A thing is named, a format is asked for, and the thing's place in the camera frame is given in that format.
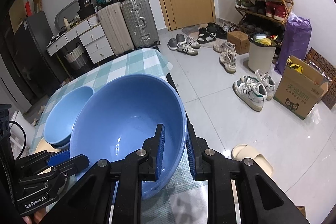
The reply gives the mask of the person's left hand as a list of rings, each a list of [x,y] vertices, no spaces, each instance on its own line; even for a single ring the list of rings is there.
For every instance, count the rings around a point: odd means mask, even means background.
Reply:
[[[27,224],[39,223],[46,214],[46,208],[42,208],[41,210],[36,211],[33,215],[27,215],[22,219]]]

